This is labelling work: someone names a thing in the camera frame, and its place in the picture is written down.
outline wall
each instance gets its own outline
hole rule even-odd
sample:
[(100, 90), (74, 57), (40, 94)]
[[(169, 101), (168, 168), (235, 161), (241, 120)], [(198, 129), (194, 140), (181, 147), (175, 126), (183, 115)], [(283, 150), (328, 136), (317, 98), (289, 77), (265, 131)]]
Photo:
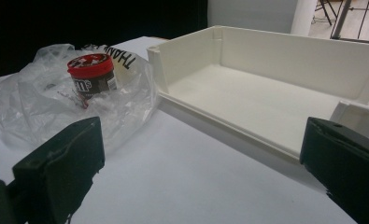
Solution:
[(208, 25), (289, 34), (297, 2), (298, 0), (209, 0)]
[(317, 0), (209, 0), (208, 26), (308, 35)]
[(317, 2), (317, 0), (298, 0), (291, 27), (292, 35), (308, 36)]

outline white table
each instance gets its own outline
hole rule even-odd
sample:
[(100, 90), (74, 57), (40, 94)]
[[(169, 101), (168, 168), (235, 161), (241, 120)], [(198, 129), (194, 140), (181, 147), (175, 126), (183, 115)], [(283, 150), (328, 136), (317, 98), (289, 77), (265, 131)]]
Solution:
[[(162, 40), (117, 45), (147, 58)], [(28, 145), (0, 131), (0, 179)], [(163, 101), (106, 166), (72, 223), (355, 223), (297, 161)]]

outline metal stand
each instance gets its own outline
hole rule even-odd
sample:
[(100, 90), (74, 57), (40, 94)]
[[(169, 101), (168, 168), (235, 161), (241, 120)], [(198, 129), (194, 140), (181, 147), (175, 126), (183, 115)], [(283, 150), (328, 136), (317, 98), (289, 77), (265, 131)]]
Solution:
[[(350, 4), (352, 3), (352, 0), (347, 0), (344, 4), (344, 7), (342, 9), (342, 13), (339, 16), (338, 19), (338, 23), (336, 24), (335, 30), (331, 36), (331, 39), (336, 39), (336, 40), (345, 40), (345, 41), (351, 41), (351, 42), (360, 42), (360, 43), (367, 43), (369, 44), (369, 40), (360, 40), (360, 34), (362, 32), (362, 26), (364, 23), (364, 19), (365, 19), (365, 15), (367, 14), (367, 12), (369, 11), (369, 0), (367, 3), (367, 7), (366, 8), (355, 8), (355, 7), (350, 7)], [(347, 17), (348, 11), (349, 10), (364, 10), (364, 16), (362, 17), (362, 24), (361, 27), (359, 29), (359, 34), (358, 34), (358, 38), (357, 39), (349, 39), (349, 38), (341, 38), (341, 30), (342, 30), (342, 26), (344, 25), (345, 22), (345, 18)]]
[(330, 1), (329, 1), (329, 0), (319, 0), (319, 2), (320, 2), (320, 5), (317, 5), (317, 7), (319, 7), (319, 8), (316, 8), (316, 10), (315, 10), (315, 11), (318, 11), (318, 10), (320, 10), (320, 9), (323, 9), (323, 11), (324, 11), (324, 15), (326, 15), (327, 20), (329, 21), (330, 25), (333, 25), (333, 24), (332, 24), (332, 21), (331, 21), (331, 19), (330, 19), (330, 16), (329, 16), (329, 14), (327, 13), (326, 7), (325, 7), (325, 5), (324, 5), (325, 3), (327, 3), (327, 4), (330, 6), (330, 9), (332, 10), (333, 14), (335, 15), (335, 18), (338, 18), (338, 16), (336, 15), (336, 13), (335, 13), (335, 11), (334, 11), (334, 9), (333, 9), (332, 4), (330, 3)]

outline transparent plastic bag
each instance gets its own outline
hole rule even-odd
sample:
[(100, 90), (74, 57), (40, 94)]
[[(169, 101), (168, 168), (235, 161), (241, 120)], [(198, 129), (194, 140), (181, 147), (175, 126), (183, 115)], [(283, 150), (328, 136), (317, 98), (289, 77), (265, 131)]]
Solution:
[(117, 149), (150, 118), (159, 102), (158, 92), (150, 64), (120, 50), (126, 61), (114, 55), (112, 58), (116, 77), (124, 80), (119, 80), (117, 90), (95, 94), (84, 109), (67, 63), (105, 50), (110, 55), (115, 52), (106, 46), (75, 50), (68, 44), (40, 49), (32, 63), (0, 82), (2, 130), (31, 143), (35, 149), (70, 123), (98, 116), (106, 153)]

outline dark background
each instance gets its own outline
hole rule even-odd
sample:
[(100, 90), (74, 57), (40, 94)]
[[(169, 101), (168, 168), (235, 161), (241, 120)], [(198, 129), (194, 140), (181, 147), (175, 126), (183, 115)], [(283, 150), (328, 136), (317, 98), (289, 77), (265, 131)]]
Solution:
[(19, 72), (40, 48), (172, 39), (207, 27), (207, 0), (0, 0), (0, 76)]

